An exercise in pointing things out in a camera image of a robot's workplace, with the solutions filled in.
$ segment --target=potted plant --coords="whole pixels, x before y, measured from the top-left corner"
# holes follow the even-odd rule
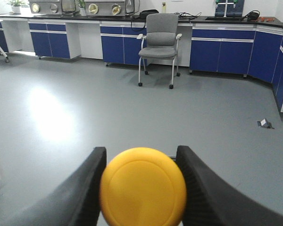
[[[85,2],[84,0],[79,0],[79,7],[80,7],[80,14],[81,16],[85,16],[86,15],[86,10],[85,10]]]
[[[20,8],[21,6],[25,6],[26,2],[24,0],[8,0],[7,4],[11,6],[11,9],[15,14],[20,14]]]

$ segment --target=chair leg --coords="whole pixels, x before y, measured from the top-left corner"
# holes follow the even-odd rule
[[[173,59],[172,63],[172,79],[171,79],[171,84],[169,85],[169,89],[173,89],[173,81],[174,81],[174,64],[175,64],[176,58]]]
[[[142,64],[142,57],[140,57],[140,60],[138,62],[138,86],[142,86],[141,82],[141,64]]]
[[[148,71],[146,70],[146,64],[145,64],[145,59],[142,59],[142,63],[143,63],[143,70],[145,71],[145,74],[149,74]]]
[[[8,63],[9,62],[9,58],[6,55],[6,53],[4,52],[4,50],[1,48],[1,46],[0,46],[0,53],[5,57],[5,62]]]
[[[180,73],[178,72],[178,65],[179,65],[179,63],[178,63],[178,56],[176,56],[176,76],[180,76]]]

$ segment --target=white bottle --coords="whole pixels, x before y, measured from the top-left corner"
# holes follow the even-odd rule
[[[165,2],[162,3],[161,12],[162,12],[162,13],[166,13],[166,3],[165,3]]]

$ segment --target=circular vent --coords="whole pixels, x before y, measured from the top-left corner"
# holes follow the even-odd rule
[[[50,5],[50,11],[51,11],[52,13],[57,13],[57,11],[58,11],[58,6],[57,6],[56,4],[51,4],[51,5]]]
[[[32,12],[38,13],[40,11],[40,5],[37,3],[32,4]]]
[[[96,4],[90,4],[88,7],[88,11],[91,14],[97,14],[99,12],[99,7]]]
[[[112,15],[115,16],[115,15],[117,15],[117,14],[120,14],[121,10],[122,10],[122,7],[121,7],[120,5],[114,4],[114,5],[112,6]]]

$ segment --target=sink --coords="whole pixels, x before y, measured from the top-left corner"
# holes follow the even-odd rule
[[[205,20],[229,20],[229,21],[240,21],[242,17],[207,17]]]

